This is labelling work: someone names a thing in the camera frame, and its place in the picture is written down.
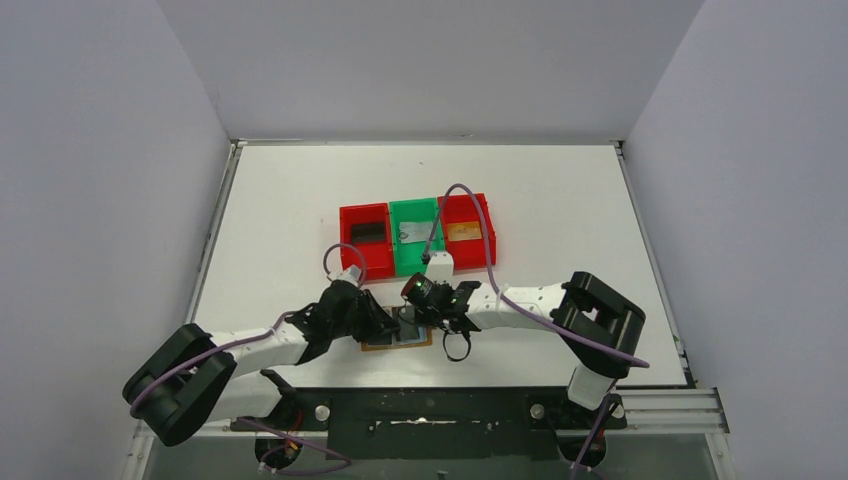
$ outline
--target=black cable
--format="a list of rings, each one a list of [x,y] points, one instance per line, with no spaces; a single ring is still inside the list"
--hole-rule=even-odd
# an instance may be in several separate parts
[[[409,308],[409,301],[408,301],[408,300],[404,300],[404,302],[403,302],[403,306],[402,306],[402,307],[400,307],[400,309],[401,309],[401,310],[405,310],[405,309],[407,309],[407,308]],[[403,322],[403,323],[405,323],[405,324],[407,324],[407,325],[411,325],[411,326],[413,326],[413,327],[415,327],[415,328],[423,327],[423,325],[418,325],[417,323],[415,323],[415,321],[410,322],[409,320],[407,320],[407,319],[405,319],[405,318],[402,318],[402,317],[401,317],[401,315],[400,315],[400,312],[398,312],[398,314],[396,315],[396,318],[397,318],[398,320],[400,320],[401,322]]]
[[[600,424],[601,428],[599,428],[598,431],[595,433],[595,436],[592,438],[592,441],[589,442],[589,445],[592,445],[592,444],[594,444],[595,442],[598,441],[598,439],[601,436],[601,431],[603,431],[603,429],[604,429],[604,425],[607,424],[609,417],[612,416],[612,412],[614,412],[615,409],[618,408],[618,405],[619,405],[618,402],[612,402],[612,403],[610,403],[610,408],[608,408],[603,413],[599,413],[599,415],[603,415],[603,417],[601,418],[601,424]]]
[[[607,418],[605,418],[605,419],[603,419],[603,420],[602,420],[602,424],[603,424],[603,423],[606,423],[606,421],[608,420],[608,416],[609,416],[609,415],[612,415],[612,412],[614,412],[616,408],[618,408],[618,403],[613,404],[613,407],[612,407],[611,409],[607,410],[607,412],[604,414],[604,416],[607,416]],[[548,424],[548,428],[550,428],[550,429],[551,429],[551,434],[553,434],[553,436],[554,436],[554,441],[555,441],[557,444],[559,444],[559,435],[557,435],[557,433],[556,433],[556,432],[557,432],[557,429],[556,429],[556,427],[554,426],[554,421],[553,421],[552,417],[553,417],[553,415],[550,415],[550,414],[545,415],[545,422]],[[592,440],[592,443],[590,443],[589,445],[592,445],[593,443],[595,443],[595,441],[596,441],[596,440],[597,440],[597,439],[593,439],[593,440]],[[590,467],[587,467],[586,465],[582,465],[582,464],[574,465],[574,462],[573,462],[573,461],[568,460],[567,458],[566,458],[565,460],[566,460],[566,461],[568,461],[568,462],[571,462],[572,467],[574,467],[574,468],[583,468],[583,469],[585,469],[588,473],[594,474],[596,477],[600,478],[601,480],[606,480],[606,478],[607,478],[607,477],[605,477],[603,474],[601,474],[601,472],[600,472],[600,471],[598,471],[598,469],[597,469],[597,468],[595,468],[595,467],[591,467],[591,468],[590,468]]]
[[[448,333],[447,330],[444,330],[444,332],[445,332],[444,335],[442,335],[442,348],[445,350],[445,356],[448,357],[448,360],[450,360],[451,362],[461,362],[461,361],[465,360],[466,358],[468,358],[468,355],[471,354],[471,334],[468,333],[468,332],[462,332],[462,338],[465,339],[465,343],[468,345],[468,349],[465,350],[465,356],[464,357],[454,358],[454,357],[451,357],[450,354],[448,353],[448,346],[447,346],[446,342],[447,342],[447,339],[448,339],[448,335],[455,335],[455,334]]]

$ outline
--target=gray wall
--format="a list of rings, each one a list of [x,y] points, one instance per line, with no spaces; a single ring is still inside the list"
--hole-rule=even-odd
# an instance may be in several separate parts
[[[112,479],[227,137],[153,0],[0,7],[0,478]]]
[[[160,0],[232,137],[622,139],[703,0]]]
[[[708,0],[628,137],[740,477],[846,478],[848,3]]]

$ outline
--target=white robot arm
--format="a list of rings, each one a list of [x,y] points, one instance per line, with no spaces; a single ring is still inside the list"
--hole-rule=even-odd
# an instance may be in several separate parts
[[[452,272],[450,255],[434,252],[427,274],[414,275],[401,291],[401,297],[421,314],[422,323],[466,337],[500,327],[551,331],[529,313],[606,346],[613,351],[604,353],[563,337],[581,362],[572,373],[568,398],[589,410],[598,408],[615,381],[627,376],[630,364],[610,353],[635,352],[645,314],[593,275],[575,272],[566,283],[496,291],[476,281],[451,287]]]
[[[124,387],[131,414],[144,419],[165,445],[176,445],[209,421],[269,415],[294,389],[264,369],[306,363],[343,336],[368,341],[397,332],[397,321],[357,286],[359,272],[353,269],[331,278],[318,302],[284,314],[270,330],[207,333],[195,324],[183,325]],[[500,327],[549,330],[529,319],[531,312],[607,350],[632,355],[636,349],[644,314],[591,274],[576,272],[566,283],[500,293],[476,281],[452,287],[452,275],[450,255],[434,252],[427,275],[416,274],[404,286],[401,297],[415,307],[417,324],[466,338]],[[596,311],[594,319],[583,313],[589,311]],[[563,339],[581,361],[568,398],[595,410],[615,379],[627,376],[630,363]]]

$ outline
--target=white table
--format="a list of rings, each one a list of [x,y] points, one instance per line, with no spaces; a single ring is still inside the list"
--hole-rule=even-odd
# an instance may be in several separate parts
[[[612,146],[247,145],[195,321],[207,331],[262,327],[317,301],[327,286],[321,257],[339,240],[340,206],[436,197],[458,181],[486,194],[501,285],[562,282],[575,270],[595,274],[647,315],[636,355],[651,368],[632,369],[619,385],[686,383]],[[338,268],[338,253],[331,259]],[[381,304],[398,305],[404,281],[367,288]],[[340,339],[306,365],[276,370],[295,387],[561,386],[577,362],[544,331],[475,333],[461,363],[447,361],[440,337],[436,332],[429,347],[374,352]],[[464,342],[451,338],[448,347],[461,353]]]

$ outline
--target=screw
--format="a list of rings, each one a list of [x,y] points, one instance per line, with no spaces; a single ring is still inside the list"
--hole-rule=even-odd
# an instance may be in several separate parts
[[[545,418],[545,407],[538,403],[530,407],[530,416],[536,420]]]
[[[330,407],[326,405],[318,405],[315,407],[315,420],[326,422],[330,418]]]

